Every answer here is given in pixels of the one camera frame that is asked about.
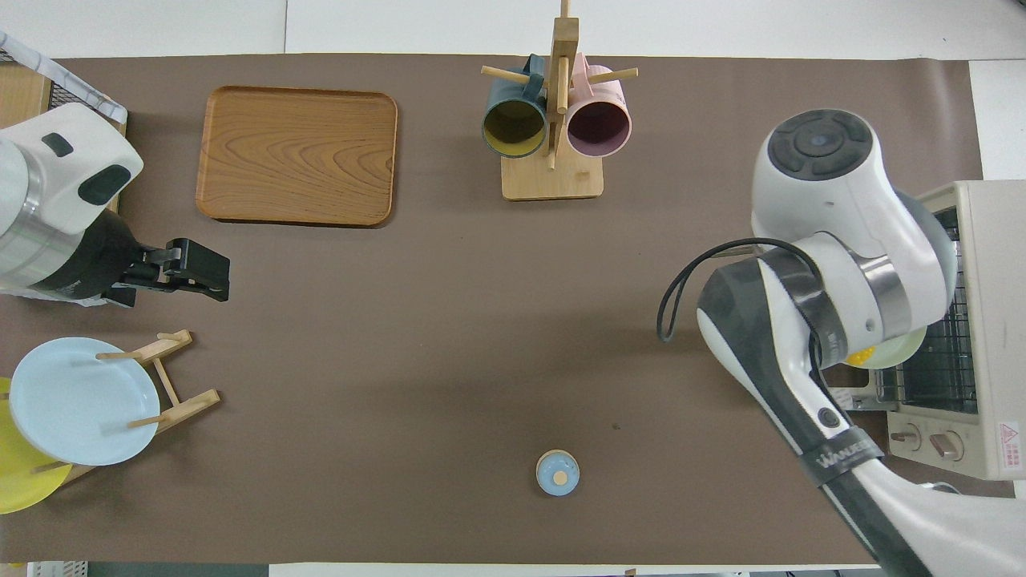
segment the mug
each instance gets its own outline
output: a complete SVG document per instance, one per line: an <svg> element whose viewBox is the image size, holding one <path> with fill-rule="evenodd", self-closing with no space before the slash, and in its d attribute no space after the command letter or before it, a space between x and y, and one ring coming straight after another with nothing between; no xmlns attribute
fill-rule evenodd
<svg viewBox="0 0 1026 577"><path fill-rule="evenodd" d="M534 153L545 142L546 101L545 59L531 54L522 70L526 84L497 78L491 82L484 108L481 136L488 148L507 158L521 158Z"/></svg>
<svg viewBox="0 0 1026 577"><path fill-rule="evenodd" d="M589 76L610 72L604 66L588 66L584 54L574 59L574 86L567 95L566 140L585 156L608 156L631 138L631 116L620 80L591 84Z"/></svg>

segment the toaster oven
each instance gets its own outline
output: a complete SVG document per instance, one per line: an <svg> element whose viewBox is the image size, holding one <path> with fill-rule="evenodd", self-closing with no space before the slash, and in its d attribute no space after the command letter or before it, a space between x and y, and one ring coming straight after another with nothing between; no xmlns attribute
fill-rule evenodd
<svg viewBox="0 0 1026 577"><path fill-rule="evenodd" d="M871 402L890 409L896 456L982 479L1026 478L1026 181L955 182L919 200L954 243L954 300L915 354L869 372Z"/></svg>

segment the small blue bowl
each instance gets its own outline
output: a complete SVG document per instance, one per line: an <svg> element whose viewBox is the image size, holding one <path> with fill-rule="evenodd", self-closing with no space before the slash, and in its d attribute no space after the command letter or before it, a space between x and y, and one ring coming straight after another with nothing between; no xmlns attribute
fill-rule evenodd
<svg viewBox="0 0 1026 577"><path fill-rule="evenodd" d="M574 456L554 449L542 455L535 467L538 485L553 497L569 495L581 480L581 468Z"/></svg>

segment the wooden tray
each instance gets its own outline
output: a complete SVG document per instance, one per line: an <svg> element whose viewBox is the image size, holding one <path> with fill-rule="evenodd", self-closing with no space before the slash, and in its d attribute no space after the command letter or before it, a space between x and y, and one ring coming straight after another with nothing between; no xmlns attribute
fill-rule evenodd
<svg viewBox="0 0 1026 577"><path fill-rule="evenodd" d="M397 118L381 92L218 88L196 205L223 221L379 225L392 210Z"/></svg>

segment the black button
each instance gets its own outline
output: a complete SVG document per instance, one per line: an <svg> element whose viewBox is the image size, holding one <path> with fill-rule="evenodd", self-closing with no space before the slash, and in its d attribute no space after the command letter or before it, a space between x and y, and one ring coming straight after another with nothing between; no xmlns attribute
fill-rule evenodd
<svg viewBox="0 0 1026 577"><path fill-rule="evenodd" d="M770 159L778 168L797 172L805 165L805 159L791 148L787 134L776 133L770 139Z"/></svg>
<svg viewBox="0 0 1026 577"><path fill-rule="evenodd" d="M844 144L844 131L839 126L823 121L810 122L798 128L794 148L807 156L827 156L837 152Z"/></svg>
<svg viewBox="0 0 1026 577"><path fill-rule="evenodd" d="M120 164L111 164L89 177L78 187L78 196L89 204L103 206L131 180L131 172Z"/></svg>
<svg viewBox="0 0 1026 577"><path fill-rule="evenodd" d="M50 132L40 140L43 141L44 145L50 147L50 150L53 151L53 154L57 155L57 158L64 158L65 156L75 152L71 143L66 141L64 137L56 132Z"/></svg>
<svg viewBox="0 0 1026 577"><path fill-rule="evenodd" d="M797 116L792 116L785 120L780 126L777 126L778 132L793 132L798 126L801 126L805 122L811 122L813 120L819 120L823 118L826 111L824 110L811 110L808 112L803 112Z"/></svg>
<svg viewBox="0 0 1026 577"><path fill-rule="evenodd" d="M837 418L837 414L825 407L820 409L818 416L824 427L830 427L832 429L840 424L840 419Z"/></svg>
<svg viewBox="0 0 1026 577"><path fill-rule="evenodd" d="M846 112L835 112L833 115L835 122L844 127L844 131L847 132L847 138L852 139L857 143L864 143L869 140L869 126L860 120L858 117L853 116Z"/></svg>
<svg viewBox="0 0 1026 577"><path fill-rule="evenodd" d="M866 156L867 154L860 150L847 148L837 154L813 162L813 174L817 177L825 177L835 172L849 172L850 168L860 164Z"/></svg>

